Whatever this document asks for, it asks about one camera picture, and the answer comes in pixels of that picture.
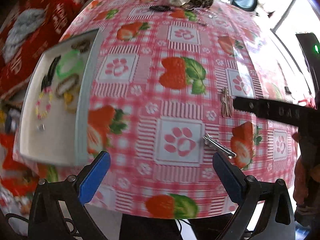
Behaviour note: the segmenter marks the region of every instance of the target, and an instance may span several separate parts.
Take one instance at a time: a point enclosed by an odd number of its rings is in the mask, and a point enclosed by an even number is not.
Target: white tray
[[[78,102],[76,104],[73,101],[70,105],[70,107],[77,107],[76,114],[65,111],[64,100],[55,96],[59,83],[55,74],[52,80],[51,110],[46,118],[39,120],[35,114],[35,105],[40,94],[43,76],[48,73],[55,57],[63,56],[71,50],[71,44],[83,39],[89,39],[91,43],[90,49],[81,54],[86,65],[83,75],[79,75],[81,88]],[[60,42],[42,54],[32,74],[23,103],[19,129],[21,155],[37,162],[55,165],[86,164],[90,90],[101,43],[101,32],[96,29]],[[36,127],[41,124],[44,125],[44,131],[39,132]]]

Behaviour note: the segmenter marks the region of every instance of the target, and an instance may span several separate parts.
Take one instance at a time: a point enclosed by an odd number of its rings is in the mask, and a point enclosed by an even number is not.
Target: blue gripper pad
[[[104,152],[104,155],[97,161],[88,175],[84,178],[79,186],[78,196],[82,205],[92,200],[104,176],[107,174],[110,164],[110,154],[108,152]]]
[[[237,167],[232,165],[223,154],[215,153],[212,165],[221,180],[231,201],[241,205],[246,191],[245,175]]]

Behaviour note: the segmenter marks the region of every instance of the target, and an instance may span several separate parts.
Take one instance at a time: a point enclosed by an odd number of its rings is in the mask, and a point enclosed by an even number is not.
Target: green hair tie
[[[74,61],[75,59],[76,59],[76,63],[73,65],[73,67],[69,71],[61,72],[62,68],[68,62]],[[83,63],[82,57],[79,57],[79,51],[73,49],[61,57],[59,64],[57,65],[56,73],[58,78],[61,80],[61,79],[67,78],[68,76],[74,73],[78,74],[78,72],[83,69],[84,69],[84,63]]]

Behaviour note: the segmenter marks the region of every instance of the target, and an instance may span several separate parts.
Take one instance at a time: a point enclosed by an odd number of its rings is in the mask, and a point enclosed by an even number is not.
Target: table
[[[237,153],[231,162],[246,175],[291,187],[296,128],[237,110],[223,117],[221,95],[288,101],[284,87],[307,94],[304,80],[284,71],[250,13],[222,2],[210,8],[215,18],[149,10],[167,1],[94,0],[62,37],[93,28],[104,35],[87,134],[89,160],[105,149],[111,167],[90,203],[157,218],[234,211],[205,133]],[[56,169],[62,180],[81,167]]]

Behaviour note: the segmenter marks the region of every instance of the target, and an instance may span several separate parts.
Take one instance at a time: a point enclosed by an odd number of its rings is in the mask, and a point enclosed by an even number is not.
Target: metal screw
[[[70,181],[70,182],[73,182],[73,181],[76,180],[76,176],[75,175],[70,175],[70,176],[68,176],[67,180]]]
[[[247,176],[247,180],[250,181],[250,182],[254,182],[256,180],[256,178],[252,175],[248,175]]]
[[[38,184],[43,185],[45,183],[45,179],[39,179]]]
[[[277,182],[281,186],[283,186],[285,184],[285,181],[283,179],[277,179]]]

